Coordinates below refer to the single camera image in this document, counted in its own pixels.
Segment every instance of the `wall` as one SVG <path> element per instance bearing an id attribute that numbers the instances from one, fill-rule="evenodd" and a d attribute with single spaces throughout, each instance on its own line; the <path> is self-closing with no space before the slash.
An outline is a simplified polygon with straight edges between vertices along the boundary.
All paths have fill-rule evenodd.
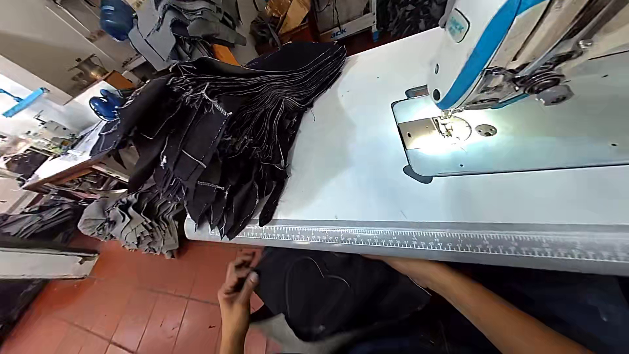
<path id="1" fill-rule="evenodd" d="M 2 74 L 0 74 L 0 88 L 22 98 L 32 92 L 32 90 Z M 111 88 L 111 86 L 105 82 L 101 82 L 88 89 L 74 100 L 68 102 L 66 105 L 58 105 L 46 99 L 46 96 L 40 97 L 31 106 L 13 117 L 7 118 L 0 116 L 0 132 L 4 135 L 22 135 L 27 130 L 38 130 L 40 122 L 33 119 L 33 117 L 41 110 L 43 110 L 43 112 L 40 119 L 53 120 L 75 132 L 80 132 L 99 121 L 99 118 L 94 114 L 91 108 L 89 108 L 87 101 L 90 97 L 97 96 L 101 88 L 108 89 Z M 6 94 L 0 94 L 0 114 L 13 107 L 15 104 L 16 102 L 11 97 Z"/>
<path id="2" fill-rule="evenodd" d="M 68 71 L 76 64 L 74 59 L 91 54 L 98 55 L 108 70 L 121 71 L 120 59 L 105 54 L 47 7 L 56 6 L 53 2 L 0 0 L 0 6 L 0 55 L 42 80 L 67 92 L 74 84 L 71 77 L 79 72 Z"/>

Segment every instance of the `gray fabric pieces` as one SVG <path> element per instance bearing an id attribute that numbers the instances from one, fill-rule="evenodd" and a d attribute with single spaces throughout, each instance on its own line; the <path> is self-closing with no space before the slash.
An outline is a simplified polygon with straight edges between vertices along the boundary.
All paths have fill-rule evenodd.
<path id="1" fill-rule="evenodd" d="M 188 26 L 188 33 L 191 37 L 203 38 L 211 36 L 238 45 L 247 44 L 247 39 L 235 30 L 227 28 L 221 23 L 208 21 L 205 18 L 197 18 L 196 20 L 190 22 L 190 25 Z"/>
<path id="2" fill-rule="evenodd" d="M 130 250 L 165 254 L 179 247 L 174 217 L 181 204 L 163 199 L 154 185 L 115 198 L 102 198 L 83 212 L 78 228 L 86 235 L 107 241 L 117 239 Z"/>
<path id="3" fill-rule="evenodd" d="M 148 60 L 151 65 L 157 71 L 161 71 L 166 69 L 170 64 L 162 58 L 156 51 L 151 47 L 150 44 L 142 37 L 140 30 L 138 29 L 138 23 L 135 21 L 135 26 L 129 32 L 129 41 L 133 48 L 142 56 Z"/>
<path id="4" fill-rule="evenodd" d="M 52 197 L 20 214 L 0 214 L 0 235 L 66 243 L 82 210 L 75 201 Z"/>
<path id="5" fill-rule="evenodd" d="M 147 1 L 136 14 L 137 25 L 129 39 L 158 70 L 201 53 L 196 45 L 189 49 L 185 43 L 247 44 L 236 32 L 240 23 L 237 0 Z"/>

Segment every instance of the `white table top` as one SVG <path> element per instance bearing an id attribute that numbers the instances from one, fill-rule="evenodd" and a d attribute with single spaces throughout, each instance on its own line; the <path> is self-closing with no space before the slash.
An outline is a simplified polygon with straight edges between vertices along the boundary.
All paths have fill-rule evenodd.
<path id="1" fill-rule="evenodd" d="M 629 224 L 629 167 L 406 176 L 391 103 L 426 84 L 437 28 L 348 58 L 304 115 L 275 219 Z"/>

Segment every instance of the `another sewing machine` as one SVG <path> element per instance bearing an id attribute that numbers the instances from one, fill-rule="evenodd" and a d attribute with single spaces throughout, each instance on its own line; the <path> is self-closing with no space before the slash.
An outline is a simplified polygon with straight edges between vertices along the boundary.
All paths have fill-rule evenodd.
<path id="1" fill-rule="evenodd" d="M 629 164 L 628 3 L 449 1 L 427 86 L 392 105 L 406 174 Z"/>

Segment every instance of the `pile of fabric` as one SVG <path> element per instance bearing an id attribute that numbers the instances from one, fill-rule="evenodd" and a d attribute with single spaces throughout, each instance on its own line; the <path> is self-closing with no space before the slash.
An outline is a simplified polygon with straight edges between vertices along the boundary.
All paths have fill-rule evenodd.
<path id="1" fill-rule="evenodd" d="M 44 202 L 20 214 L 0 214 L 0 235 L 65 244 L 70 241 L 83 208 L 72 200 L 46 197 Z"/>
<path id="2" fill-rule="evenodd" d="M 203 44 L 247 44 L 236 32 L 240 22 L 237 0 L 144 1 L 136 13 L 129 39 L 157 70 L 173 61 L 208 55 L 211 49 Z"/>
<path id="3" fill-rule="evenodd" d="M 447 0 L 378 1 L 378 29 L 396 38 L 438 27 L 446 6 Z"/>
<path id="4" fill-rule="evenodd" d="M 179 247 L 175 216 L 180 204 L 160 196 L 155 185 L 121 198 L 101 198 L 85 209 L 79 230 L 103 241 L 117 239 L 130 250 L 174 256 Z"/>
<path id="5" fill-rule="evenodd" d="M 177 64 L 118 111 L 120 129 L 137 124 L 130 191 L 152 175 L 195 222 L 207 220 L 229 238 L 264 200 L 260 225 L 268 223 L 301 118 L 339 77 L 345 57 L 335 43 L 290 43 L 247 67 L 212 58 Z"/>

